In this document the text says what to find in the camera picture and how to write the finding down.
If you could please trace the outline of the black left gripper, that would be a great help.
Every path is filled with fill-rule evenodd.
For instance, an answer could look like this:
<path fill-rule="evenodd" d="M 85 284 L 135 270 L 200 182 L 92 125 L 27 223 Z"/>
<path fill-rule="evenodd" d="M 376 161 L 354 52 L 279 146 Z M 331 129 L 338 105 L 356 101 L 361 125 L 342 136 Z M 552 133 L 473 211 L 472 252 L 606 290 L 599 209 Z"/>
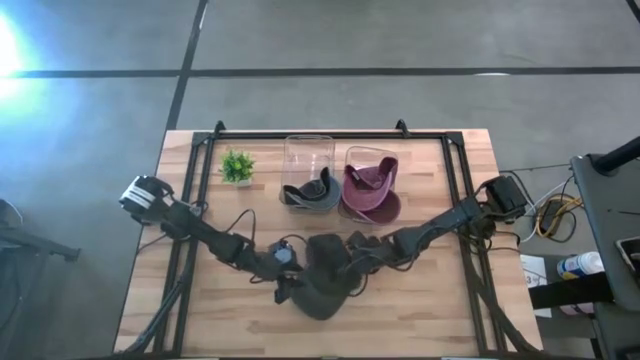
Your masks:
<path fill-rule="evenodd" d="M 299 279 L 303 267 L 296 260 L 280 262 L 273 260 L 268 262 L 264 279 L 267 281 L 276 281 L 281 283 L 285 288 L 277 288 L 274 291 L 274 301 L 276 304 L 282 304 L 291 297 L 291 288 L 299 288 L 303 286 L 303 282 Z"/>

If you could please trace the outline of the dark grey baseball cap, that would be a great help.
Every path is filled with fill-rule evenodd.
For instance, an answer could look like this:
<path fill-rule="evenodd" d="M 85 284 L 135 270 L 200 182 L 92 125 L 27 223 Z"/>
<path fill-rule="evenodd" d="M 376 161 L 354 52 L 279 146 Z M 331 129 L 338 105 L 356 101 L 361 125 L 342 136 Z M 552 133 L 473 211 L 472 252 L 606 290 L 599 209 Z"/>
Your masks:
<path fill-rule="evenodd" d="M 300 187 L 283 185 L 279 199 L 284 205 L 296 209 L 327 212 L 339 203 L 341 194 L 340 182 L 328 167 L 323 167 L 317 179 L 310 180 Z"/>

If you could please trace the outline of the clear plastic bin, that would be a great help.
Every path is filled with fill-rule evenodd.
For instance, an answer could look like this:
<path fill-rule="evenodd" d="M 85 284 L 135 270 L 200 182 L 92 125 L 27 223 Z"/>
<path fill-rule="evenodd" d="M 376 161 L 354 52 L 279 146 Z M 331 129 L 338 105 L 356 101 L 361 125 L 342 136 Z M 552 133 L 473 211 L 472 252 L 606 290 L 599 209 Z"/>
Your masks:
<path fill-rule="evenodd" d="M 352 146 L 347 150 L 345 166 L 348 164 L 351 164 L 355 167 L 376 166 L 384 157 L 394 157 L 399 161 L 397 154 L 390 150 L 365 146 Z M 394 192 L 396 186 L 396 178 L 395 184 L 391 188 L 391 191 Z"/>
<path fill-rule="evenodd" d="M 290 135 L 284 141 L 281 188 L 317 179 L 323 167 L 334 176 L 335 142 L 327 135 Z"/>

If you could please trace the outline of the small green potted plant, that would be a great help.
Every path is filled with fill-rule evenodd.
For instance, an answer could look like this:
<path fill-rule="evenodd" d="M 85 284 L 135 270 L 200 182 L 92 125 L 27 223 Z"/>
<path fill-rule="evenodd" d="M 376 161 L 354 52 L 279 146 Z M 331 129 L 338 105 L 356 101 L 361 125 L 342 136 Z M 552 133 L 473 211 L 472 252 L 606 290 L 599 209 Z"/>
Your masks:
<path fill-rule="evenodd" d="M 224 183 L 242 185 L 249 182 L 254 173 L 255 160 L 244 151 L 231 149 L 222 156 L 219 172 Z"/>

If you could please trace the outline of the white paper sheet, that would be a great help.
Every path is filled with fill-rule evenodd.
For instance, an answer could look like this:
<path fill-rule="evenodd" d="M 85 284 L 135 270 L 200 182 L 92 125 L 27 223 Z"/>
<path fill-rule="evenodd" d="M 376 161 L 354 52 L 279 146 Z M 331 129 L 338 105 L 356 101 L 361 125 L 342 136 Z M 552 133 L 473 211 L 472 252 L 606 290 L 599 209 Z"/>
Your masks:
<path fill-rule="evenodd" d="M 546 268 L 543 257 L 521 255 L 520 260 L 528 288 L 547 284 Z"/>

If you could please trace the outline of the black power box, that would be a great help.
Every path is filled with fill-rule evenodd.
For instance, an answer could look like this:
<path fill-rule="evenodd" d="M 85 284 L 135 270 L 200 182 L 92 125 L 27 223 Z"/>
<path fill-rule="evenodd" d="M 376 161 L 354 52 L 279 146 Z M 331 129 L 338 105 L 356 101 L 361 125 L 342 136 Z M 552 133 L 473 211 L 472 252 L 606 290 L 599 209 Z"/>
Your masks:
<path fill-rule="evenodd" d="M 538 216 L 538 232 L 543 236 L 553 235 L 558 227 L 561 218 L 561 211 L 564 209 L 567 201 L 557 199 L 549 200 L 540 210 Z"/>

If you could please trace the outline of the white wipes canister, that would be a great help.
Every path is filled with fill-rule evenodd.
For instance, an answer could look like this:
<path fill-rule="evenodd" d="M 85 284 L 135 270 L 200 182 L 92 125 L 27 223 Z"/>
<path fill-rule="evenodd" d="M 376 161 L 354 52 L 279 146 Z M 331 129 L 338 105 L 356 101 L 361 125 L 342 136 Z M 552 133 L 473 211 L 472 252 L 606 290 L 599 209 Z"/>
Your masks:
<path fill-rule="evenodd" d="M 604 266 L 600 254 L 591 251 L 559 261 L 556 271 L 562 279 L 571 280 L 604 272 Z"/>

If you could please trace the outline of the grey side cart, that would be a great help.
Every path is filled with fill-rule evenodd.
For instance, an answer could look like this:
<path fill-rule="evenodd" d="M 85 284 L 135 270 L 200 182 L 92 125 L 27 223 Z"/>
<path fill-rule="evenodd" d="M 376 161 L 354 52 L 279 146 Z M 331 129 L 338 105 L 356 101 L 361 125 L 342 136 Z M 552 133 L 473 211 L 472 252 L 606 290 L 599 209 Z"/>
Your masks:
<path fill-rule="evenodd" d="M 615 246 L 640 236 L 640 161 L 611 176 L 598 173 L 587 156 L 570 164 L 612 293 L 610 301 L 595 304 L 601 349 L 608 360 L 640 360 L 640 284 Z"/>

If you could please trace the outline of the black tripod stand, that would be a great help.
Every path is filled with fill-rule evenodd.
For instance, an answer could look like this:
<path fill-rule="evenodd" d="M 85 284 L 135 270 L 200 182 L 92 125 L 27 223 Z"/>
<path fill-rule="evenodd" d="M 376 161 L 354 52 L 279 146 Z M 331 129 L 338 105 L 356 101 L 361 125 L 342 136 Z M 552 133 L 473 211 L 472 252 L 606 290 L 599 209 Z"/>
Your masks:
<path fill-rule="evenodd" d="M 24 228 L 24 216 L 9 201 L 0 199 L 0 246 L 11 244 L 14 247 L 31 247 L 51 255 L 60 255 L 66 261 L 76 261 L 79 248 L 72 248 L 59 242 L 34 235 Z"/>

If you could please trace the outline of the phone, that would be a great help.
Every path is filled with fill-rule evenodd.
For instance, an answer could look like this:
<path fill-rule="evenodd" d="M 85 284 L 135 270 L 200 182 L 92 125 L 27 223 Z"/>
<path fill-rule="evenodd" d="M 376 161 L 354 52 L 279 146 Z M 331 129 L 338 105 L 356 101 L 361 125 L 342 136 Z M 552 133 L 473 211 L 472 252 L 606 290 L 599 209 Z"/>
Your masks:
<path fill-rule="evenodd" d="M 633 280 L 640 284 L 640 236 L 617 240 L 615 246 Z"/>

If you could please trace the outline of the black pole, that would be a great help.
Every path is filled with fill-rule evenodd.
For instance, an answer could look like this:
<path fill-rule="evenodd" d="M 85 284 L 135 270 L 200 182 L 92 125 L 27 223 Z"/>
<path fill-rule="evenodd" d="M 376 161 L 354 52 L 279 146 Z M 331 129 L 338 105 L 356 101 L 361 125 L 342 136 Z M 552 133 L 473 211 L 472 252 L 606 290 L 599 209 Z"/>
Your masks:
<path fill-rule="evenodd" d="M 604 155 L 594 155 L 591 163 L 597 172 L 608 174 L 638 157 L 640 157 L 640 136 Z"/>

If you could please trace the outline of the black metal table frame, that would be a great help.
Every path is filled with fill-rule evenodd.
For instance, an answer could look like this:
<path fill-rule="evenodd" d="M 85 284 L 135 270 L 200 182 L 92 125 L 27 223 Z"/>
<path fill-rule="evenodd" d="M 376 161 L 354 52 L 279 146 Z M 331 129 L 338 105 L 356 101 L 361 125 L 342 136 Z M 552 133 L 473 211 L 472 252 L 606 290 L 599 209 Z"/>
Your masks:
<path fill-rule="evenodd" d="M 535 356 L 524 211 L 470 131 L 172 131 L 122 207 L 144 226 L 119 360 Z"/>

